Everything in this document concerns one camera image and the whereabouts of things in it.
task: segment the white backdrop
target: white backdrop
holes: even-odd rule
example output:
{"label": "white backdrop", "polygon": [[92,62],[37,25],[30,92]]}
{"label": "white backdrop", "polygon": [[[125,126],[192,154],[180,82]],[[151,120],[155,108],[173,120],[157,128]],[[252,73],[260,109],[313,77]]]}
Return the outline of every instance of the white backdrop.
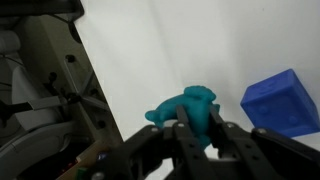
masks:
{"label": "white backdrop", "polygon": [[[189,85],[212,89],[222,117],[249,130],[245,89],[288,68],[320,107],[318,0],[82,2],[76,26],[124,139]],[[320,149],[318,138],[297,139]]]}

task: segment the screw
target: screw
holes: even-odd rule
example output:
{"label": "screw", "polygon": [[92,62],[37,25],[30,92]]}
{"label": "screw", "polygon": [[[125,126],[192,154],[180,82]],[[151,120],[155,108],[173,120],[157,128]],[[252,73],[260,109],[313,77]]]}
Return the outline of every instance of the screw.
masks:
{"label": "screw", "polygon": [[153,128],[151,128],[151,131],[152,131],[152,132],[157,132],[157,131],[158,131],[158,128],[153,127]]}
{"label": "screw", "polygon": [[57,73],[51,72],[48,77],[49,82],[52,84],[54,81],[57,80],[57,77],[58,77]]}
{"label": "screw", "polygon": [[102,172],[96,172],[91,176],[91,180],[103,180],[104,179],[104,173]]}
{"label": "screw", "polygon": [[99,93],[99,91],[98,91],[98,89],[96,89],[96,88],[90,90],[90,95],[91,95],[91,96],[92,96],[92,95],[96,95],[96,94],[98,94],[98,93]]}
{"label": "screw", "polygon": [[98,126],[100,127],[100,128],[105,128],[106,127],[106,123],[104,122],[104,121],[98,121]]}
{"label": "screw", "polygon": [[234,124],[228,123],[227,126],[228,126],[228,128],[233,128],[233,127],[234,127]]}
{"label": "screw", "polygon": [[267,131],[266,131],[265,129],[262,129],[262,128],[261,128],[261,129],[258,129],[258,132],[261,133],[261,134],[267,133]]}
{"label": "screw", "polygon": [[73,63],[76,61],[76,57],[74,55],[66,55],[66,60],[68,63]]}

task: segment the cable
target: cable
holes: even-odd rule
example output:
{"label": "cable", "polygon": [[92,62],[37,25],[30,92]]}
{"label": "cable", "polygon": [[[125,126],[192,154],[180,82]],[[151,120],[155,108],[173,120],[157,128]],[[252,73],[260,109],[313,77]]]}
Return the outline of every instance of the cable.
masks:
{"label": "cable", "polygon": [[15,132],[13,132],[13,133],[11,133],[11,134],[9,134],[9,135],[6,135],[6,136],[0,136],[0,138],[1,138],[1,139],[3,139],[3,138],[8,138],[8,137],[16,134],[17,132],[19,132],[20,129],[21,129],[21,125],[19,125],[18,129],[17,129]]}
{"label": "cable", "polygon": [[4,86],[8,86],[8,87],[12,87],[11,84],[8,84],[8,83],[4,83],[4,82],[0,82],[1,85],[4,85]]}
{"label": "cable", "polygon": [[7,57],[7,56],[4,55],[4,54],[0,54],[0,55],[1,55],[3,58],[5,58],[5,59],[8,59],[8,60],[10,60],[10,61],[13,61],[13,62],[19,64],[20,66],[24,66],[21,62],[18,62],[17,60],[14,60],[14,59],[12,59],[12,58],[10,58],[10,57]]}
{"label": "cable", "polygon": [[51,17],[53,17],[53,18],[56,18],[56,19],[58,19],[58,20],[60,20],[60,21],[62,21],[62,22],[64,22],[64,23],[67,23],[67,24],[70,23],[69,21],[67,21],[67,20],[63,19],[62,17],[59,17],[59,16],[57,16],[57,15],[55,15],[55,14],[48,14],[48,16],[51,16]]}

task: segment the blue foam block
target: blue foam block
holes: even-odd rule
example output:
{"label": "blue foam block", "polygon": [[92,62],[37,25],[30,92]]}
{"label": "blue foam block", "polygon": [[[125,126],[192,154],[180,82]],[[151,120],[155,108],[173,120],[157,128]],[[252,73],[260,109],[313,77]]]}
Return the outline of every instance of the blue foam block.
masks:
{"label": "blue foam block", "polygon": [[249,86],[241,106],[255,127],[288,137],[320,131],[317,108],[292,69]]}

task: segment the teal plush toy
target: teal plush toy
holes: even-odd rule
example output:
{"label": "teal plush toy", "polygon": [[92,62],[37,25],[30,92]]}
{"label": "teal plush toy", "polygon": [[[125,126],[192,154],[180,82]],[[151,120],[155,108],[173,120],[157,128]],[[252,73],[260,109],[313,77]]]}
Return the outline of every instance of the teal plush toy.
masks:
{"label": "teal plush toy", "polygon": [[199,139],[201,147],[205,149],[210,145],[210,139],[206,136],[209,123],[209,106],[213,105],[217,111],[220,105],[212,104],[216,95],[204,86],[191,86],[184,89],[183,94],[175,96],[161,103],[156,110],[148,111],[146,119],[163,128],[164,122],[177,119],[176,106],[183,105],[189,117],[190,127]]}

